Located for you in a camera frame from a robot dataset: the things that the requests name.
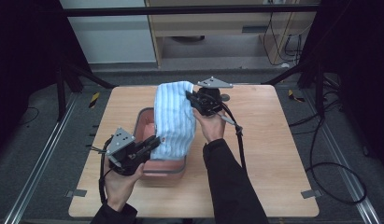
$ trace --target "white cabinet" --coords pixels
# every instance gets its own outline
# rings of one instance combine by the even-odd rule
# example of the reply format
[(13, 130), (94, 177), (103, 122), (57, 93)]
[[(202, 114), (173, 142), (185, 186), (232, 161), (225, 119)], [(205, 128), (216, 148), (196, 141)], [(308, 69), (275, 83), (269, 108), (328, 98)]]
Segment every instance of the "white cabinet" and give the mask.
[[(63, 8), (144, 7), (143, 0), (61, 0)], [(69, 21), (90, 64), (156, 63), (147, 16), (74, 17)]]

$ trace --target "human hand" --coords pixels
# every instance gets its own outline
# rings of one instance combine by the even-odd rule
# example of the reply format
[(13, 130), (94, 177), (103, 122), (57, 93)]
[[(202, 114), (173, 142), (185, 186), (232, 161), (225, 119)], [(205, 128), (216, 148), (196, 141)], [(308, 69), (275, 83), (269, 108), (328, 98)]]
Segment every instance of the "human hand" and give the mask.
[[(223, 138), (226, 121), (218, 115), (202, 116), (195, 108), (192, 109), (192, 112), (194, 117), (200, 122), (203, 135), (208, 143)], [(222, 110), (218, 114), (224, 116), (224, 111)]]
[[(133, 192), (136, 181), (143, 175), (144, 163), (139, 164), (133, 175), (119, 175), (110, 171), (105, 176), (105, 190), (107, 192), (107, 205), (120, 212)], [(104, 174), (110, 170), (109, 159), (105, 157)]]

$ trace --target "black sleeve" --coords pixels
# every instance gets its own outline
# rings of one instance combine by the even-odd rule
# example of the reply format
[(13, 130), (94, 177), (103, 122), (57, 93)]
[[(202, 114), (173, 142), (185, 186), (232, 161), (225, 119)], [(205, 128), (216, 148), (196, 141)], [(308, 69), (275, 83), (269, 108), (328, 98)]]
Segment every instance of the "black sleeve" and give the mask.
[(136, 217), (136, 210), (126, 204), (121, 212), (117, 212), (104, 203), (92, 219), (92, 224), (132, 224)]
[(218, 224), (268, 224), (247, 173), (223, 139), (204, 146), (204, 161)]

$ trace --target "towel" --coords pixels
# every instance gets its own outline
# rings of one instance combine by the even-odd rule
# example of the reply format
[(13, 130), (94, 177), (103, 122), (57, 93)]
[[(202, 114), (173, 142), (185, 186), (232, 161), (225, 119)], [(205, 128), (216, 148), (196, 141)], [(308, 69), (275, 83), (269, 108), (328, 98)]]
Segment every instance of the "towel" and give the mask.
[(186, 91), (192, 92), (193, 84), (188, 81), (161, 84), (154, 100), (154, 123), (156, 136), (161, 144), (150, 157), (177, 161), (189, 152), (195, 133), (195, 118)]

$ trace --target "plastic container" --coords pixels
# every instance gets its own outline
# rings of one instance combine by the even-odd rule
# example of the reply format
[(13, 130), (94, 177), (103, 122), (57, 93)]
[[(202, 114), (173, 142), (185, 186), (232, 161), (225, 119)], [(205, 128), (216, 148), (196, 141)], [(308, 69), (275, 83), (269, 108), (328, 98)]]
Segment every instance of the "plastic container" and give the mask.
[[(154, 135), (154, 108), (144, 108), (139, 112), (134, 129), (136, 142)], [(186, 168), (186, 156), (179, 161), (150, 159), (145, 163), (143, 179), (180, 179)]]

